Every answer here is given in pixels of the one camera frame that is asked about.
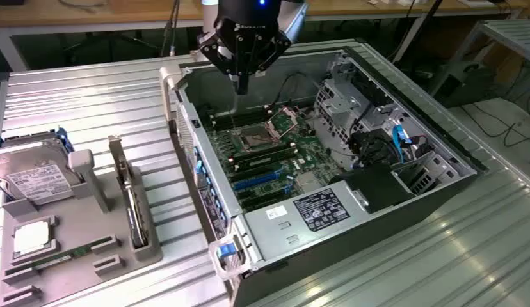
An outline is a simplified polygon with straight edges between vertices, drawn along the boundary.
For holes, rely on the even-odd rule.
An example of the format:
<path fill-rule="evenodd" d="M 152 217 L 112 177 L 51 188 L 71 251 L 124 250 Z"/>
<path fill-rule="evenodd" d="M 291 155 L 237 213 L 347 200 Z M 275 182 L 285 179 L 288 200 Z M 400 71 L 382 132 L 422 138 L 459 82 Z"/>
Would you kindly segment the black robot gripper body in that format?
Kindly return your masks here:
<path fill-rule="evenodd" d="M 220 1 L 215 33 L 236 59 L 248 64 L 256 38 L 268 42 L 279 31 L 280 1 Z"/>

